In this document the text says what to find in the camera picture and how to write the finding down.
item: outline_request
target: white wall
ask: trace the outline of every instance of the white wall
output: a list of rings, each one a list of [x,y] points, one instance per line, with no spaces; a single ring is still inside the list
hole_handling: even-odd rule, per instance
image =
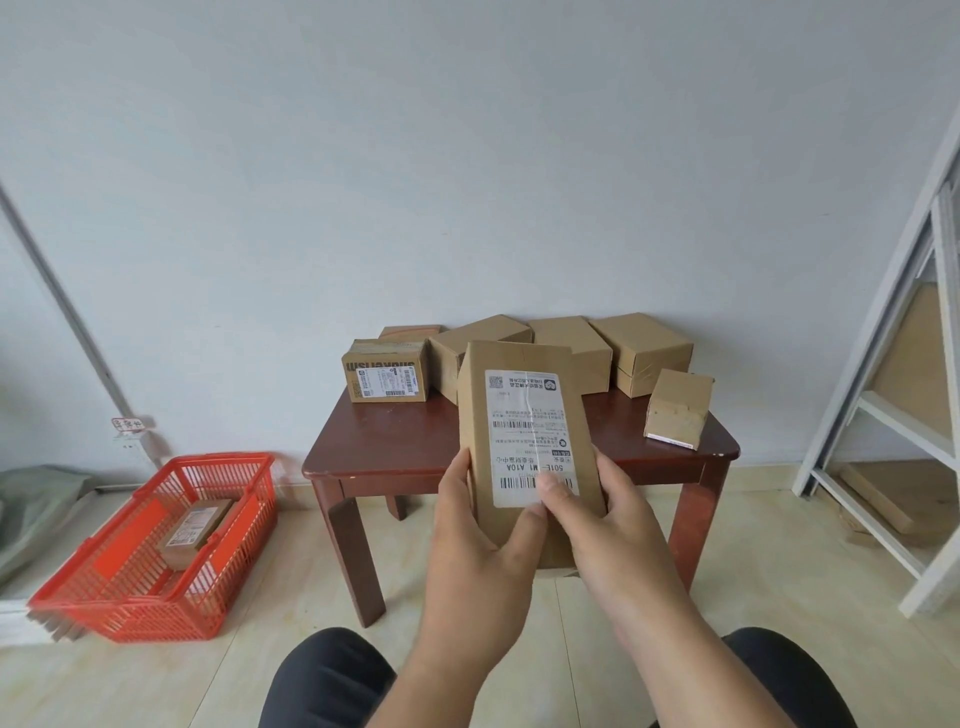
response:
[[[302,457],[384,325],[639,309],[799,459],[960,99],[953,0],[2,14],[0,178],[179,452]]]
[[[59,465],[135,482],[117,412],[36,270],[0,218],[0,471]]]

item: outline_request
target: wooden table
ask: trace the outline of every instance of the wooden table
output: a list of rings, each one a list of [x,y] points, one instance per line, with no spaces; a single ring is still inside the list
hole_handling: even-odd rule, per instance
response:
[[[710,415],[700,449],[647,440],[649,397],[631,400],[619,390],[587,395],[584,406],[593,444],[637,485],[683,483],[670,530],[670,548],[689,589],[707,540],[727,468],[740,446]],[[356,498],[385,496],[403,520],[403,496],[436,493],[460,449],[457,408],[436,392],[423,403],[353,404],[340,397],[303,462],[324,512],[360,623],[379,619],[386,606],[373,567]]]

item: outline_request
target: finger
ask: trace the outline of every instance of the finger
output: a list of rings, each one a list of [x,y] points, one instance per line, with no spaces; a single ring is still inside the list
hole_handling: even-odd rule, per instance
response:
[[[597,471],[600,473],[600,485],[610,498],[610,505],[614,507],[624,501],[641,497],[643,494],[634,485],[630,476],[623,472],[619,465],[597,448],[593,449],[597,456]]]
[[[440,480],[437,488],[437,508],[435,521],[457,520],[464,517],[473,520],[470,506],[470,493],[467,487],[467,470],[470,464],[470,450],[463,448],[453,460]]]
[[[579,534],[598,522],[597,517],[589,512],[583,502],[552,473],[537,475],[537,495],[571,539],[576,539]]]
[[[510,539],[500,548],[500,558],[517,576],[533,578],[546,540],[546,508],[535,503],[523,509]]]

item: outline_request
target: hand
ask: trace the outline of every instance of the hand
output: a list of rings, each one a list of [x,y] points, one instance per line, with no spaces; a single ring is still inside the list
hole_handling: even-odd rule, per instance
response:
[[[520,636],[530,611],[534,572],[546,538],[546,510],[540,503],[527,507],[510,540],[498,549],[470,509],[469,462],[469,449],[460,450],[440,481],[426,599],[413,654],[441,670],[435,672],[438,680],[465,670],[467,679],[482,684]]]
[[[644,623],[675,613],[687,616],[696,607],[646,498],[609,457],[597,450],[596,459],[610,503],[603,519],[552,473],[537,476],[537,492],[569,536],[581,578],[631,649],[632,632]]]

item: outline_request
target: beige floor tile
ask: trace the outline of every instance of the beige floor tile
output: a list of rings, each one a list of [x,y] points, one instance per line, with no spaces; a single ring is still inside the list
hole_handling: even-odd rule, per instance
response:
[[[523,634],[484,684],[470,725],[474,728],[578,728],[577,704],[553,579],[534,582],[530,615]]]
[[[75,643],[0,650],[0,725],[185,728],[269,569],[275,540],[213,640],[114,644],[86,635]]]
[[[676,495],[650,500],[668,524]],[[420,618],[432,504],[403,523],[382,499],[362,513],[388,602],[387,615],[364,634],[399,666]],[[801,644],[861,725],[955,724],[960,610],[904,619],[897,604],[909,576],[885,552],[842,536],[816,502],[788,492],[727,493],[694,599],[720,633],[756,624]],[[4,650],[0,724],[180,728],[193,718],[193,726],[254,726],[280,661],[333,625],[358,629],[323,518],[285,513],[217,640],[113,645],[87,637]],[[484,687],[473,725],[642,726],[651,717],[606,619],[582,582],[567,578],[538,580],[523,635]]]
[[[401,523],[386,508],[363,509],[387,614],[362,633],[394,665],[406,657],[416,636],[431,518],[428,509],[419,509]],[[360,630],[320,511],[284,513],[281,525],[287,538],[194,728],[256,725],[276,669],[290,650],[325,627]]]
[[[754,624],[800,644],[861,725],[950,725],[960,673],[897,611],[888,577],[864,558],[881,555],[834,538],[810,505],[790,493],[725,496],[694,583],[701,610],[721,634]]]
[[[654,720],[653,705],[633,661],[578,577],[557,580],[580,724],[637,728]]]

